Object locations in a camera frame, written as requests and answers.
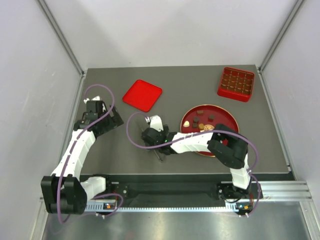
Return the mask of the metal serving tongs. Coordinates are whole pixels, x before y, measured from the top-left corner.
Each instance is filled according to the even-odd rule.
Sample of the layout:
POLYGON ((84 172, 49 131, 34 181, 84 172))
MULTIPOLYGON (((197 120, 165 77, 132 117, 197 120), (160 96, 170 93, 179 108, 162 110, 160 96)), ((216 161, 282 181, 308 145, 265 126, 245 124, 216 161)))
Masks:
MULTIPOLYGON (((137 121, 137 126, 140 128, 140 130, 143 132, 145 129, 143 128, 143 125, 141 124, 141 122, 138 120, 137 121)), ((164 154, 162 154, 162 153, 160 153, 158 150, 156 150, 156 149, 148 149, 147 150, 149 153, 153 153, 155 156, 156 156, 156 158, 158 159, 158 161, 160 162, 160 163, 163 163, 164 161, 165 161, 165 155, 164 154)))

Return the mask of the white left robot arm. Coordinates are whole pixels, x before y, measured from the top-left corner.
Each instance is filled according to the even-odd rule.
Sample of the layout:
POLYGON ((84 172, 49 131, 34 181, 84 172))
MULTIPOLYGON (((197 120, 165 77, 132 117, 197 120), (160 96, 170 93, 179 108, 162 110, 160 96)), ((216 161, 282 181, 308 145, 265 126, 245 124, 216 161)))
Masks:
POLYGON ((44 176, 40 186, 45 208, 50 214, 81 215, 95 196, 109 198, 114 191, 105 177, 92 176, 80 181, 81 171, 98 137, 124 122, 115 107, 107 107, 99 96, 85 99, 86 111, 73 126, 71 140, 58 166, 44 176))

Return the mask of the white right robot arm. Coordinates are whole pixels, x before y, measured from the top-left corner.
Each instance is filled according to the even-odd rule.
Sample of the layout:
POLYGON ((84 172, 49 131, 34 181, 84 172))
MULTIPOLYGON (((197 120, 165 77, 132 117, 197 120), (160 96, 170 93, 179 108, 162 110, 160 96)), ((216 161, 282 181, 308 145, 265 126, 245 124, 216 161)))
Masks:
POLYGON ((213 154, 224 166, 228 167, 232 176, 233 187, 225 191, 227 198, 245 198, 252 191, 251 177, 248 173, 248 143, 235 136, 235 131, 224 124, 217 124, 218 132, 169 132, 167 126, 159 131, 148 127, 141 134, 147 147, 164 154, 182 154, 186 152, 203 152, 213 154))

